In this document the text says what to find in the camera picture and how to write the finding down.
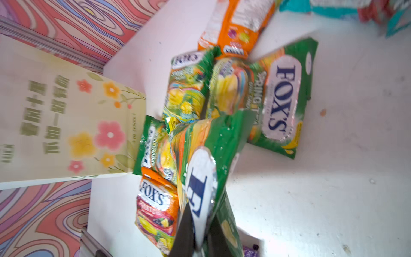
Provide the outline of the white floral paper bag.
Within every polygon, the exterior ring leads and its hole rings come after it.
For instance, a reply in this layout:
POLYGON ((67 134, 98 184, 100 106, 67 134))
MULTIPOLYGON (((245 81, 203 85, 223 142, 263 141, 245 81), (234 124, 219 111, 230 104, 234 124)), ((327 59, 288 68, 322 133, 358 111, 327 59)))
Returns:
POLYGON ((134 169, 146 97, 1 36, 1 188, 134 169))

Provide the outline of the teal candy bag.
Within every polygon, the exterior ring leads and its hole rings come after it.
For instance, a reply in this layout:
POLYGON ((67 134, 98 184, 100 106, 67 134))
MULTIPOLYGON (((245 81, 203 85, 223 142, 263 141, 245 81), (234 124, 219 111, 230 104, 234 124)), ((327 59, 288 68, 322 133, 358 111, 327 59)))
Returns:
POLYGON ((315 14, 322 17, 373 22, 385 29, 391 37, 411 26, 411 2, 402 0, 370 1, 282 1, 279 10, 295 13, 315 14))

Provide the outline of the green candy bag top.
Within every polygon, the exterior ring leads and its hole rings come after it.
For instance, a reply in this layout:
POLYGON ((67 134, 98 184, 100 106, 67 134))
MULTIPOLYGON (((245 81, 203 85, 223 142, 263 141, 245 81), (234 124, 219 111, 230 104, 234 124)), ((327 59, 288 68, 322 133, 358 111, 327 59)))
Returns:
POLYGON ((209 83, 220 47, 186 52, 171 60, 163 119, 170 133, 179 123, 192 123, 202 118, 209 94, 209 83))

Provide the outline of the orange fruits candy bag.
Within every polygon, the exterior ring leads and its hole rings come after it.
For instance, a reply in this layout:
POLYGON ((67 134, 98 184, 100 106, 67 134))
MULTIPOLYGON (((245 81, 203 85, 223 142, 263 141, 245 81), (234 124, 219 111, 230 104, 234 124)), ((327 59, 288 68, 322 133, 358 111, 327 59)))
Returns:
POLYGON ((175 241, 178 212, 177 188, 157 172, 143 167, 135 224, 165 257, 175 241))

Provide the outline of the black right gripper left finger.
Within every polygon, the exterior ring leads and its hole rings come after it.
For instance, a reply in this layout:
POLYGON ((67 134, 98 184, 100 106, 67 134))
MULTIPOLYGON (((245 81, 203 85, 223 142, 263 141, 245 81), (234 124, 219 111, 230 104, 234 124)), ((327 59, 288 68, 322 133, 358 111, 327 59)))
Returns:
POLYGON ((192 257, 194 248, 193 219, 191 208, 187 203, 169 257, 192 257))

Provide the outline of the purple berries candy bag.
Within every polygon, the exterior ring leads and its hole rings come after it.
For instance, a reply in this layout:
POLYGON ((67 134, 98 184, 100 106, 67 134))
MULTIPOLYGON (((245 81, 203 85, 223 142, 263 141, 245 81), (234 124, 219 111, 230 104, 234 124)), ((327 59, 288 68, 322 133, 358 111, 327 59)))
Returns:
POLYGON ((252 247, 243 246, 244 257, 259 257, 259 245, 254 244, 252 247))

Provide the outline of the green candy bag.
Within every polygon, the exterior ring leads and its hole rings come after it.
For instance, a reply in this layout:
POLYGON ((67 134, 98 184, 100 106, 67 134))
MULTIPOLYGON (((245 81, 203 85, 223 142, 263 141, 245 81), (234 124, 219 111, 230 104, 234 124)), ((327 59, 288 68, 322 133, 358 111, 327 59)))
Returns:
POLYGON ((255 62, 218 60, 209 84, 206 118, 251 110, 256 117, 248 142, 294 159, 311 98, 318 45, 308 37, 255 62))
POLYGON ((183 205, 190 210, 194 252, 202 257, 209 256, 207 235, 255 117, 255 112, 240 109, 232 115, 179 123, 169 133, 183 205))
POLYGON ((170 133, 179 123, 192 123, 202 118, 209 94, 209 83, 220 47, 186 52, 171 60, 163 119, 170 133))
POLYGON ((165 122, 149 115, 145 117, 133 174, 142 175, 143 168, 155 171, 166 181, 177 185, 177 168, 171 155, 165 122))

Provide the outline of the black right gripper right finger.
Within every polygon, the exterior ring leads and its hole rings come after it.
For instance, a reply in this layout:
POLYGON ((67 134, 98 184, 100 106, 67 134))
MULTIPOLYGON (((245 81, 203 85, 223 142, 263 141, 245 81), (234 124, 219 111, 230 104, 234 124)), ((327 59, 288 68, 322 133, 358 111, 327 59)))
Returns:
POLYGON ((207 243, 209 257, 232 257, 222 227, 217 218, 214 218, 211 223, 210 230, 207 234, 207 243))

